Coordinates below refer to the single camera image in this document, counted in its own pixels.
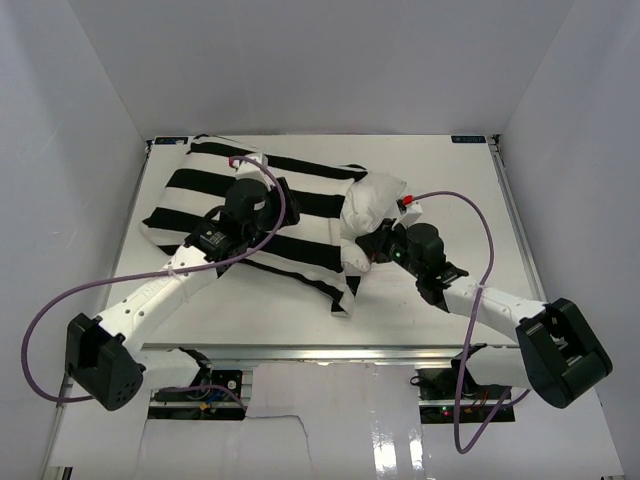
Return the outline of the black white striped pillowcase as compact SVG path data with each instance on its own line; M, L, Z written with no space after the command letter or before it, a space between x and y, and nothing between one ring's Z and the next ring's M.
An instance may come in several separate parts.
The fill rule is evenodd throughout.
M193 138L157 206L141 221L142 234L165 254L173 255L204 215L223 204L235 175L229 158L254 151L220 137ZM366 176L366 169L275 154L267 154L266 159L269 170L286 179L301 216L298 224L280 229L245 264L308 285L331 299L333 315L351 316L359 281L343 265L340 216L347 192Z

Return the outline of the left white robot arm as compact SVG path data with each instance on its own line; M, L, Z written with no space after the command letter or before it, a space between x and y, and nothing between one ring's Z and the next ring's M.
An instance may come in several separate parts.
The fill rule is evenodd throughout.
M233 181L223 205L198 219L173 256L151 279L93 318L67 326L65 370L106 410L134 398L151 365L141 354L147 338L191 296L236 262L258 252L282 226L300 220L283 177Z

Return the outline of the blue corner label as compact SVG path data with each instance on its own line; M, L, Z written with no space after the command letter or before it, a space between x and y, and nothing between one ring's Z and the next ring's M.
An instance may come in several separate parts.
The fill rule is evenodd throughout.
M486 144L487 140L482 135L452 135L454 144Z
M158 136L154 139L155 145L187 145L189 143L188 137L178 136Z

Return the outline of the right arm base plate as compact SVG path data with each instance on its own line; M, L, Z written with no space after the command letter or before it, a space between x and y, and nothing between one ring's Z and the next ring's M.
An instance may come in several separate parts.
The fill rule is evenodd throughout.
M418 390L419 414L422 425L448 425L454 423L455 389L457 373L452 368L419 369L409 383ZM498 402L504 388L495 385L477 385L464 380L461 401L461 424L482 424Z

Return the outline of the white pillow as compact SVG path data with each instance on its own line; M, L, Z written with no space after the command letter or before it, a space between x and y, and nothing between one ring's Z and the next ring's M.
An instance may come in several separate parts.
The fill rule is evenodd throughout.
M362 276L371 261L355 243L373 233L406 189L406 182L384 173L369 172L352 184L340 214L341 260L348 276Z

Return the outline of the left blue corner label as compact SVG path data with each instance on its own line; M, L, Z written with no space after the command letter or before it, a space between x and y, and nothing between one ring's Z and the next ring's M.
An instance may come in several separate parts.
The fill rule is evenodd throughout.
M154 139L155 145L187 145L189 143L188 137L178 136L158 136Z

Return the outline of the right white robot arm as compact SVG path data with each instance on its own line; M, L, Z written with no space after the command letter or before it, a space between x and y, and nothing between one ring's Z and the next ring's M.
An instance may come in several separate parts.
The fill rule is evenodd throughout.
M544 303L480 285L447 260L434 226L386 221L356 243L373 262L393 262L412 275L429 305L515 342L513 348L471 344L454 357L451 384L459 396L472 399L487 385L500 385L533 390L563 409L612 373L609 355L574 302Z

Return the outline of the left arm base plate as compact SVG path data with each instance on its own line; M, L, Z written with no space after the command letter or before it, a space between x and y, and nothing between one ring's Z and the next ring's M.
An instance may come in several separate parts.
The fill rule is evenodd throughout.
M148 418L182 421L241 421L251 396L253 374L248 370L213 369L195 381L205 386L189 392L157 391Z

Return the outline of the aluminium table frame rail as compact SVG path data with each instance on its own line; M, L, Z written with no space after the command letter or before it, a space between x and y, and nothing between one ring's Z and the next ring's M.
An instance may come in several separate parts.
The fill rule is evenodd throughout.
M500 137L487 137L489 189L486 213L495 246L488 285L525 300L548 303L506 175Z

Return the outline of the right blue corner label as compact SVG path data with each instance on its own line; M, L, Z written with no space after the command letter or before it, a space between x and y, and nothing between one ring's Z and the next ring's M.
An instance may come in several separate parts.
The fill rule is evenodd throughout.
M454 144L486 144L487 140L482 135L452 135Z

